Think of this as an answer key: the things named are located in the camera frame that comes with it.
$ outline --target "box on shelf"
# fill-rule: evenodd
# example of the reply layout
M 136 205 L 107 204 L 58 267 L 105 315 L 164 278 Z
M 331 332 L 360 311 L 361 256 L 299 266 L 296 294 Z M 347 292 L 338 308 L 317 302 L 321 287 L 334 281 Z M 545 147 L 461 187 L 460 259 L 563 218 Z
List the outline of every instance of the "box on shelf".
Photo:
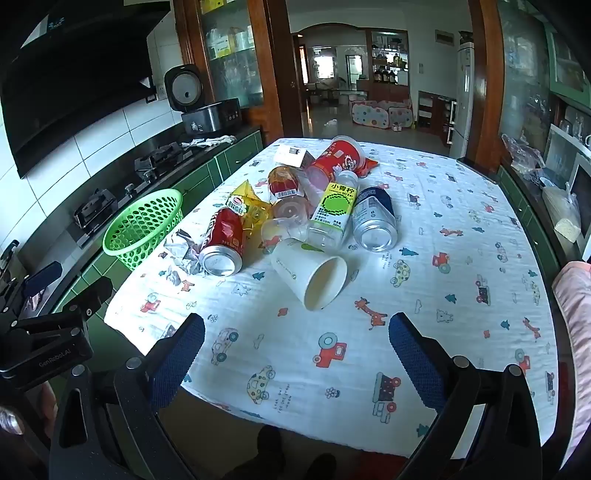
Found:
M 233 0 L 200 0 L 201 3 L 201 13 L 206 14 L 216 8 L 223 7 L 228 2 L 232 2 Z

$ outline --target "blue foam pad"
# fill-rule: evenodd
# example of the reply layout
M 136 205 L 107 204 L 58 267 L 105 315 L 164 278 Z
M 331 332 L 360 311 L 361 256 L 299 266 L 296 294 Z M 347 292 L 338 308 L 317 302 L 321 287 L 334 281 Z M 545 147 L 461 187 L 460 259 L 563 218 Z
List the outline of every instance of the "blue foam pad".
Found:
M 439 414 L 446 403 L 443 378 L 410 332 L 406 322 L 410 323 L 401 313 L 392 316 L 388 326 L 390 344 L 424 405 L 435 409 Z
M 172 402 L 177 394 L 178 386 L 184 380 L 203 345 L 205 324 L 200 316 L 191 314 L 191 316 L 193 315 L 194 318 L 188 324 L 187 320 L 189 319 L 185 320 L 173 337 L 165 339 L 174 339 L 176 344 L 150 378 L 150 404 L 153 412 L 157 412 L 158 409 L 166 407 Z

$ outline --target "person's foot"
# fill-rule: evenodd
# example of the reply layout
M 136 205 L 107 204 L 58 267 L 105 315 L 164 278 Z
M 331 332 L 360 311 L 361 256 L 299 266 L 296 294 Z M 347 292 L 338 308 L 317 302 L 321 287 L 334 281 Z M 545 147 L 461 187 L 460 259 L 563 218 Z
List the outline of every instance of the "person's foot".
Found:
M 335 456 L 330 453 L 323 453 L 314 459 L 304 476 L 304 480 L 332 480 L 335 473 Z
M 256 448 L 259 453 L 270 455 L 277 459 L 280 466 L 280 473 L 285 468 L 285 455 L 281 443 L 281 433 L 277 427 L 265 425 L 260 429 L 256 438 Z

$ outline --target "label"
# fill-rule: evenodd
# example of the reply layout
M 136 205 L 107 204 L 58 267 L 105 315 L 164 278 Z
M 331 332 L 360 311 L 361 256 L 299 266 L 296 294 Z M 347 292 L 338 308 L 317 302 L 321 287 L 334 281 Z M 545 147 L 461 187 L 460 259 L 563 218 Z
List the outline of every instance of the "label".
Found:
M 244 199 L 240 195 L 231 196 L 226 202 L 227 207 L 231 211 L 244 217 L 248 211 L 248 205 L 244 202 Z
M 370 187 L 362 191 L 355 201 L 352 221 L 353 229 L 363 225 L 368 220 L 382 220 L 396 228 L 392 200 L 384 190 Z
M 275 194 L 275 197 L 277 197 L 277 200 L 280 200 L 285 197 L 291 197 L 292 195 L 298 195 L 298 190 L 291 189 L 291 190 L 285 190 L 283 192 L 277 192 Z
M 322 200 L 316 207 L 312 221 L 344 231 L 353 210 L 356 195 L 357 190 L 354 188 L 329 183 Z

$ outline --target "cartoon giraffe print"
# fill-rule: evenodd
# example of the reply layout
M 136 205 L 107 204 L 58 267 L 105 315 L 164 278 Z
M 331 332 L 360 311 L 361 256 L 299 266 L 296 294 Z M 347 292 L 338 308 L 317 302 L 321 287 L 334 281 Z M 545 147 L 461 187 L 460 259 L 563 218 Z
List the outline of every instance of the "cartoon giraffe print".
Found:
M 372 309 L 370 309 L 368 307 L 368 301 L 367 299 L 361 297 L 361 300 L 359 301 L 355 301 L 355 306 L 357 307 L 358 310 L 363 310 L 365 313 L 367 313 L 370 317 L 371 317 L 371 328 L 369 330 L 372 330 L 374 327 L 380 327 L 383 325 L 386 325 L 386 322 L 383 321 L 382 319 L 384 317 L 387 317 L 388 314 L 387 313 L 378 313 L 373 311 Z

